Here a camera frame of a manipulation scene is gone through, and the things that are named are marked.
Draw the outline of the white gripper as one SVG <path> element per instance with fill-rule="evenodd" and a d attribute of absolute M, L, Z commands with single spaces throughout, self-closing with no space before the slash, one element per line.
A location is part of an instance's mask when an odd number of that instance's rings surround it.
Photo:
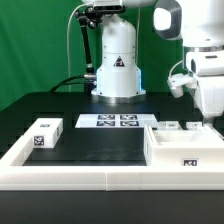
<path fill-rule="evenodd" d="M 186 68 L 193 79 L 189 88 L 196 106 L 205 118 L 224 113 L 224 50 L 188 52 Z"/>

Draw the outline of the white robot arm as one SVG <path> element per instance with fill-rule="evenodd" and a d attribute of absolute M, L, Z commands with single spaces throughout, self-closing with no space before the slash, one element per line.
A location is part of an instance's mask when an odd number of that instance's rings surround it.
<path fill-rule="evenodd" d="M 93 96 L 101 101 L 133 99 L 143 93 L 135 59 L 135 28 L 119 15 L 153 5 L 153 27 L 166 40 L 182 41 L 185 75 L 169 75 L 174 97 L 189 92 L 201 113 L 224 113 L 224 0 L 82 0 L 87 22 L 102 23 L 102 64 Z"/>

